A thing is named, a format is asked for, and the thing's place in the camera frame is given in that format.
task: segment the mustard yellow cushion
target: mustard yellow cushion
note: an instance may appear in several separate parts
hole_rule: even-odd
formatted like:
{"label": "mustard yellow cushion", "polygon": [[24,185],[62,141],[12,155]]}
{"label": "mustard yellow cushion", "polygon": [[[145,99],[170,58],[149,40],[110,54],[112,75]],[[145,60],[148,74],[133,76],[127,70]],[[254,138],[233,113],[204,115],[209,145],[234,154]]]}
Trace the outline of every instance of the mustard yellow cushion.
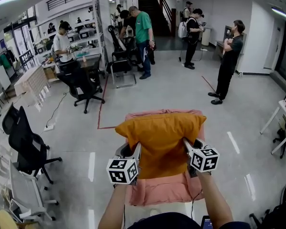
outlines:
{"label": "mustard yellow cushion", "polygon": [[142,144],[140,179],[174,176],[186,171],[188,156],[182,138],[192,143],[198,136],[203,115],[155,114],[127,120],[115,131],[128,139],[131,149]]}

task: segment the green t-shirt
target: green t-shirt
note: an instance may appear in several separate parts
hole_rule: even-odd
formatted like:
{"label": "green t-shirt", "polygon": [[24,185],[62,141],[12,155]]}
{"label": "green t-shirt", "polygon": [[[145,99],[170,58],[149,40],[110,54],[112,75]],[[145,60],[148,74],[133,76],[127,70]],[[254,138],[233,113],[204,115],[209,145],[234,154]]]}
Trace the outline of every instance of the green t-shirt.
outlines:
{"label": "green t-shirt", "polygon": [[141,12],[137,16],[137,22],[135,24],[137,43],[149,41],[148,29],[152,28],[150,17],[147,13]]}

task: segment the blue jeans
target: blue jeans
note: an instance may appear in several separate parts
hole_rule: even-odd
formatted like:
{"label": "blue jeans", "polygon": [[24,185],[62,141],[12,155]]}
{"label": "blue jeans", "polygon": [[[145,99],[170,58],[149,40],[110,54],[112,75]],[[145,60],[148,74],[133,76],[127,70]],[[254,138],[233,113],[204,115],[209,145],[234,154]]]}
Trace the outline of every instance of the blue jeans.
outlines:
{"label": "blue jeans", "polygon": [[151,75],[150,73],[150,60],[147,55],[146,59],[144,59],[144,48],[149,47],[149,41],[138,43],[138,51],[141,56],[142,66],[146,75]]}

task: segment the backpack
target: backpack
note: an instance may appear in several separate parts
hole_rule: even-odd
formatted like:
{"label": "backpack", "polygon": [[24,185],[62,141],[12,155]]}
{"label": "backpack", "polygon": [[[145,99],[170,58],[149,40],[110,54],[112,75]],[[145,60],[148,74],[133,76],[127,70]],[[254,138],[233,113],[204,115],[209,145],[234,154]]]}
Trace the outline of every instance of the backpack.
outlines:
{"label": "backpack", "polygon": [[180,22],[179,24],[179,28],[178,28],[178,36],[180,38],[184,38],[184,37],[187,37],[188,36],[188,32],[187,32],[187,22],[190,21],[190,20],[193,20],[194,18],[189,18],[186,22]]}

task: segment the black and white marker cube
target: black and white marker cube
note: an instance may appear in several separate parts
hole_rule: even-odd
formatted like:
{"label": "black and white marker cube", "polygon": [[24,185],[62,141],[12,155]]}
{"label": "black and white marker cube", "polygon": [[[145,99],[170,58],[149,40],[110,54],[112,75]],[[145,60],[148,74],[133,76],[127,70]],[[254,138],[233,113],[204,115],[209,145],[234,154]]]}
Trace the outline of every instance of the black and white marker cube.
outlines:
{"label": "black and white marker cube", "polygon": [[138,166],[134,159],[110,159],[106,170],[111,183],[130,184],[138,175]]}
{"label": "black and white marker cube", "polygon": [[215,148],[193,149],[191,166],[200,172],[212,171],[217,168],[219,153]]}

